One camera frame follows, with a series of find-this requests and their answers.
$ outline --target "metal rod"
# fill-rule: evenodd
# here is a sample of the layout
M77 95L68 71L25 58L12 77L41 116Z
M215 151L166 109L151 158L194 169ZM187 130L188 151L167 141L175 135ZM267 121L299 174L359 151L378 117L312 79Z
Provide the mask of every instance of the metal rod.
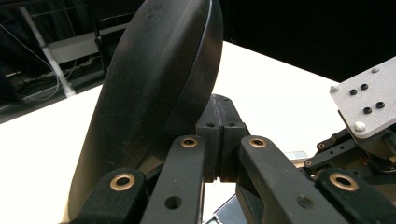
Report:
M47 46L43 36L40 34L37 27L35 26L35 22L33 21L26 7L20 7L20 10L23 17L26 19L27 23L32 29L33 34L35 35L35 38L37 39L38 44L40 45L40 48L43 50L44 54L46 55L46 58L49 61L49 64L52 67L53 72L55 73L56 77L59 78L59 81L62 84L62 88L64 89L64 94L66 95L67 98L76 95L76 92L73 90L73 88L67 82L67 79L64 77L64 73L62 72L61 67L59 66L58 63L56 63L55 59L53 58L50 48Z

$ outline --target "white surface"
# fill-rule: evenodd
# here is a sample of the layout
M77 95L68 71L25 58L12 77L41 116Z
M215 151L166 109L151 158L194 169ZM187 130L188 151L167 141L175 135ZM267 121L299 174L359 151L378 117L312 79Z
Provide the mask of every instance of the white surface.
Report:
M335 82L224 43L214 93L230 97L252 134L305 150L344 128ZM59 223L100 87L0 125L0 223ZM204 219L233 194L206 185Z
M349 78L338 85L339 90L331 92L332 98L340 109L341 114L350 130L358 138L368 138L388 128L396 121L396 57L381 63L376 73L368 69L357 76ZM361 84L369 88L361 90ZM356 95L350 95L350 90L356 90ZM384 102L385 107L375 108L377 102ZM371 107L372 113L364 114L363 108ZM365 130L357 132L355 123L365 124Z

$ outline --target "wire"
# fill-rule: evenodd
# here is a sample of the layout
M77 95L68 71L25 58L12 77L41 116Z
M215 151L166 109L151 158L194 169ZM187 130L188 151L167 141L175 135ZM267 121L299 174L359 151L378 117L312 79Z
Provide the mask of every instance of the wire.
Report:
M36 55L34 51L32 51L31 49L29 49L26 45L24 45L14 34L12 34L6 27L3 26L3 24L0 23L0 27L6 31L6 33L8 33L9 35L11 35L16 41L18 41L18 43L20 43L24 48L26 48L27 50L29 50L29 52L31 52L33 55L35 55L41 62L43 62L50 70L52 70L52 67L46 62L44 61L44 59L40 58L40 56Z
M70 25L72 34L73 34L73 36L76 36L76 32L75 32L75 30L74 30L73 23L72 23L71 20L70 20L70 16L69 16L69 14L68 14L68 12L67 12L67 7L66 7L66 4L65 4L64 1L63 1L63 4L64 4L64 10L65 10L66 18L67 18L67 20L68 20L68 22L69 22L69 25ZM11 35L16 41L18 41L18 43L20 43L24 48L26 48L29 52L31 52L33 55L35 55L41 62L43 62L43 63L53 72L52 67L51 67L45 60L43 60L42 58L40 58L40 57L39 57L37 54L35 54L31 49L29 49L26 45L24 45L14 34L12 34L6 27L4 27L1 23L0 23L0 27L1 27L4 31L6 31L9 35ZM76 68L76 65L77 65L77 61L78 61L78 60L75 59L75 62L74 62L72 71L71 71L71 73L66 77L66 79L68 79L68 78L73 74L73 72L75 71L75 68ZM46 74L43 74L43 75L41 75L41 76L39 76L39 77L32 78L32 79L29 81L29 83L32 82L32 81L36 81L36 80L38 80L38 79L44 77L45 75L46 75ZM58 78L57 76L55 76L55 77L56 77L56 86L47 88L47 89L45 89L45 90L43 90L43 91L39 91L39 92L37 92L37 93L35 93L35 94L32 94L32 95L29 95L29 96L23 95L23 97L24 97L23 100L25 100L25 99L30 99L30 100L34 100L34 101L46 101L46 100L48 100L49 98L51 98L51 97L52 97L53 95L55 95L55 93L59 90L60 80L59 80L59 78ZM48 97L46 97L46 98L33 98L33 97L32 97L32 96L38 95L39 93L42 93L42 92L44 92L44 91L51 90L51 89L53 89L53 88L55 88L55 87L56 87L55 91L54 91L50 96L48 96Z
M15 39L18 43L20 43L24 48L26 48L29 52L31 52L33 55L35 55L41 62L43 62L43 63L53 72L52 67L51 67L46 61L44 61L44 59L40 58L40 56L38 56L37 54L35 54L34 51L32 51L32 50L29 49L26 45L24 45L14 34L12 34L6 27L4 27L3 24L0 23L0 27L1 27L4 31L6 31L6 33L8 33L9 35L11 35L12 38L14 38L14 39ZM59 78L56 77L56 89L55 89L55 91L54 91L49 97L38 99L38 98L33 98L33 97L31 97L31 96L23 96L23 97L25 97L25 98L23 98L23 100L24 100L24 99L30 99L30 100L34 100L34 101L46 101L46 100L48 100L50 97L52 97L53 95L55 95L55 93L56 93L58 90L59 90Z

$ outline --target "cable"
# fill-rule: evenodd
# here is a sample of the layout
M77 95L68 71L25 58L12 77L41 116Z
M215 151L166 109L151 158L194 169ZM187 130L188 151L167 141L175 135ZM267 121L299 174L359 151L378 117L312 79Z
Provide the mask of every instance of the cable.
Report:
M52 67L51 67L46 61L44 61L44 59L40 58L40 56L36 55L34 51L32 51L32 50L29 49L26 45L24 45L14 34L12 34L6 27L4 27L3 24L0 23L0 27L1 27L4 31L6 31L6 33L8 33L9 35L11 35L12 38L14 38L16 41L18 41L18 43L20 43L24 48L26 48L29 52L31 52L33 55L35 55L41 62L43 62L43 63L53 72ZM24 96L25 98L23 98L23 100L24 100L24 99L30 99L30 100L34 100L34 101L46 101L46 100L48 100L50 97L52 97L53 95L55 95L55 93L56 93L58 90L59 90L59 78L56 77L56 89L55 89L55 91L54 91L49 97L46 97L46 98L44 98L44 99L43 99L43 98L37 99L37 98L33 98L33 97L31 97L31 96Z
M36 55L34 51L32 51L31 49L29 49L26 45L24 45L14 34L12 34L6 27L3 26L3 24L0 23L0 27L6 31L6 33L8 33L9 35L11 35L16 41L18 41L18 43L20 43L24 48L26 48L27 50L29 50L29 52L31 52L33 55L35 55L41 62L43 62L50 70L52 70L52 67L46 62L44 61L44 59L40 58L40 56Z

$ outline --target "screw hole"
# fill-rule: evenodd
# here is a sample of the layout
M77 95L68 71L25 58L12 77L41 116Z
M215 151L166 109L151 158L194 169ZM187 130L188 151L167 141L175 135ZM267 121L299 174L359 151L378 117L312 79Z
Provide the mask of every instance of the screw hole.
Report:
M169 197L165 200L165 206L170 209L178 209L181 206L181 198L177 196Z
M363 113L364 114L370 114L372 112L372 109L370 107L364 107Z
M377 109L384 108L384 107L385 107L385 103L384 103L384 102L378 102L378 103L375 104L375 107L376 107Z
M115 191L123 191L134 185L134 176L128 173L116 175L110 182L110 187Z
M267 146L267 143L264 140L261 140L258 138L250 139L249 143L253 147L266 147Z
M330 181L339 189L354 191L359 188L358 183L348 175L333 173L329 176Z
M129 178L127 178L127 177L122 177L122 178L118 179L118 180L116 181L116 183L117 183L118 186L123 186L123 185L128 184L129 181L131 181Z
M356 90L350 90L350 92L349 92L350 95L356 95L357 93L358 93L358 91L356 91Z
M185 138L183 139L180 144L183 147L196 147L198 145L198 141L193 138Z
M350 183L349 180L343 178L343 177L337 177L335 178L336 181L338 181L339 183L345 185L345 186L351 186L352 184Z
M365 91L365 90L369 89L369 85L367 85L366 83L361 84L361 89L362 89L363 91Z

